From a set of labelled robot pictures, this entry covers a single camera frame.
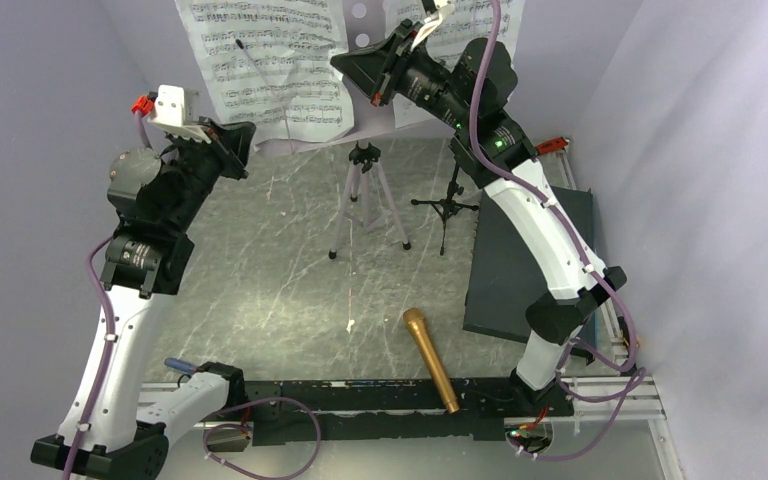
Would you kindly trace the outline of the sheet music page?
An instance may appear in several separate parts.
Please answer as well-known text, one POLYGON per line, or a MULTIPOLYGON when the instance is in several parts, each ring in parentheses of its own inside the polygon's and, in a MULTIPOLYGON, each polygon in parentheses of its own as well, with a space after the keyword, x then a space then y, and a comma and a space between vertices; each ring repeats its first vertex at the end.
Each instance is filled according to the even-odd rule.
MULTIPOLYGON (((489 35, 492 22, 492 7, 489 1, 453 1, 453 5, 453 14, 425 42, 430 56, 449 70, 453 69, 471 40, 489 35)), ((500 1, 501 22, 497 40, 506 46, 511 57, 514 57, 516 52, 525 6, 525 0, 500 1)), ((427 16, 420 1, 385 1, 383 9, 387 33, 392 32, 404 19, 416 22, 427 16)), ((391 105, 397 129, 432 119, 429 113, 401 95, 394 97, 391 105)))
POLYGON ((215 113, 251 122, 254 141, 325 143, 355 126, 331 59, 348 50, 340 1, 179 1, 215 113))

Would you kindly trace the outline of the black microphone shock-mount stand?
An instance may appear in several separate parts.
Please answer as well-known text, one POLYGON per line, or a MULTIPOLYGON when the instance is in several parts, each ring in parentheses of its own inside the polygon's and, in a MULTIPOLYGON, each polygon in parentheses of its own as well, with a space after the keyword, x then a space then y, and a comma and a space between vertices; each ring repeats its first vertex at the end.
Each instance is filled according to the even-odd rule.
POLYGON ((475 204, 465 204, 459 202, 456 196, 462 195, 464 187, 458 182, 458 177, 461 172, 460 165, 455 163, 451 177, 447 184, 446 196, 439 200, 419 200, 411 199, 410 204, 412 206, 426 205, 430 206, 442 222, 442 237, 439 249, 439 255, 443 256, 446 251, 446 236, 447 226, 450 218, 455 217, 462 210, 468 210, 477 212, 480 207, 475 204))

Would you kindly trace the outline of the gold microphone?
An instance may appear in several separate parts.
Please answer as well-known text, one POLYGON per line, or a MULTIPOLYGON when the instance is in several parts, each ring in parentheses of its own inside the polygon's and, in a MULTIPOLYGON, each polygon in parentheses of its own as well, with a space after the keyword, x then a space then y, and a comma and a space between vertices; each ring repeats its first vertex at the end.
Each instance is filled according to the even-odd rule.
POLYGON ((410 308, 403 313, 402 318, 406 330, 417 346, 445 410, 449 414, 457 413, 460 410, 458 397, 433 343, 425 315, 418 308, 410 308))

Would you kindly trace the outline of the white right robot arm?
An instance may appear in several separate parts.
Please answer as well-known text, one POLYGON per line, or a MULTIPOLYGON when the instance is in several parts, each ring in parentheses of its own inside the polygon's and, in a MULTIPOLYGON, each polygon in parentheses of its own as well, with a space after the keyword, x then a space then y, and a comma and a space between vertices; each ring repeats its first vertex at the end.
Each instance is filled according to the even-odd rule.
POLYGON ((458 167, 501 209, 534 256, 548 291, 525 312, 530 332, 510 391, 515 409, 534 415, 558 385, 572 339, 626 276, 591 252, 550 187, 537 149, 506 112, 518 83, 506 46, 475 38, 448 68, 427 52, 419 27, 405 20, 386 40, 336 54, 330 64, 372 105, 400 95, 452 128, 449 148, 458 167))

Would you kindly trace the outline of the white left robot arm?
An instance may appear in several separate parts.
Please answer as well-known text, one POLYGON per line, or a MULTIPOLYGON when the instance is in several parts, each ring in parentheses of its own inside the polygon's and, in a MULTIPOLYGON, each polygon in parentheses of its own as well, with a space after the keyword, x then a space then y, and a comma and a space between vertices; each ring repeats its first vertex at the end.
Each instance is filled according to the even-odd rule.
POLYGON ((194 249, 188 229, 221 178, 247 177, 256 128, 202 117, 197 137, 169 137, 165 150, 116 156, 107 198, 118 223, 91 281, 101 308, 90 356, 57 431, 37 439, 32 463, 64 478, 154 479, 170 448, 217 414, 239 417, 248 394, 242 370, 208 362, 153 405, 139 403, 161 318, 171 309, 194 249))

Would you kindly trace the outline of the blue marker pen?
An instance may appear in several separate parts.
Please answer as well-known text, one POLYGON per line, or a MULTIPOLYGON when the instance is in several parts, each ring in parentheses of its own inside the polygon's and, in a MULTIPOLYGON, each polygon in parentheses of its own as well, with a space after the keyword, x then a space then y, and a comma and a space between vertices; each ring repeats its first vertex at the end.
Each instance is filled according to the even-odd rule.
POLYGON ((186 375, 192 375, 198 369, 198 367, 191 362, 172 357, 167 357, 163 361, 163 364, 169 369, 181 372, 182 374, 186 375))

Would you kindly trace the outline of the dark rectangular equipment case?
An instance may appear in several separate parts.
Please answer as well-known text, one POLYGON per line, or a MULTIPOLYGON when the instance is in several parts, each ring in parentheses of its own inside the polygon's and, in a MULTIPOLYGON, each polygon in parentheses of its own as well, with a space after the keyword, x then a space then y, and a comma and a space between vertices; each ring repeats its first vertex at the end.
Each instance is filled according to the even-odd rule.
POLYGON ((526 310, 548 292, 534 255, 501 208, 480 198, 463 329, 526 343, 526 310))

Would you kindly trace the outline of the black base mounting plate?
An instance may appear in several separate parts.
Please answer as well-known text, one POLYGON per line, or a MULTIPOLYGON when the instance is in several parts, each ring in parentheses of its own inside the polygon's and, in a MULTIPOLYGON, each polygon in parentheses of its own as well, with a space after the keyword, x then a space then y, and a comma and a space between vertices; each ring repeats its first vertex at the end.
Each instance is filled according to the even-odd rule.
POLYGON ((565 393, 552 388, 538 400, 506 377, 454 378, 460 410, 449 414, 429 379, 249 381, 250 407, 210 420, 246 419, 257 446, 289 442, 470 437, 495 441, 517 420, 570 417, 565 393))

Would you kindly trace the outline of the red-handled adjustable wrench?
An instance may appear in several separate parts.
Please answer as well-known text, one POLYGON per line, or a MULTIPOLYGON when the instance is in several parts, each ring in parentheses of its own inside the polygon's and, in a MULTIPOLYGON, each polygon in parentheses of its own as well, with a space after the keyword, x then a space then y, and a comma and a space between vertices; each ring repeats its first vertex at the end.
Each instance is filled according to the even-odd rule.
POLYGON ((546 155, 560 150, 565 150, 570 144, 570 141, 565 137, 556 137, 547 141, 544 141, 536 146, 536 150, 539 155, 546 155))

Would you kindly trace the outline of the aluminium frame rails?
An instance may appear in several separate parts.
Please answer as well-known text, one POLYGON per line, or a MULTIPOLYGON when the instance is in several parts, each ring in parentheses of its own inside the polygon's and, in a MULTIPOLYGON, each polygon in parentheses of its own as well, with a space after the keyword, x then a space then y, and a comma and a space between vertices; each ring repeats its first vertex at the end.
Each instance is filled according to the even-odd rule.
POLYGON ((550 460, 538 427, 551 420, 651 420, 654 387, 643 370, 623 388, 598 394, 607 378, 558 377, 528 390, 517 376, 449 379, 432 354, 416 311, 405 318, 432 376, 428 380, 256 381, 239 368, 183 363, 187 382, 140 402, 143 371, 160 319, 174 302, 192 252, 183 225, 170 231, 140 213, 141 192, 171 193, 191 218, 216 181, 239 179, 237 160, 196 157, 165 164, 148 148, 118 156, 110 170, 110 202, 120 215, 90 276, 101 311, 95 343, 73 404, 57 432, 38 439, 31 459, 65 478, 154 479, 170 448, 192 427, 254 432, 260 445, 311 440, 371 440, 469 435, 507 440, 519 453, 550 460))

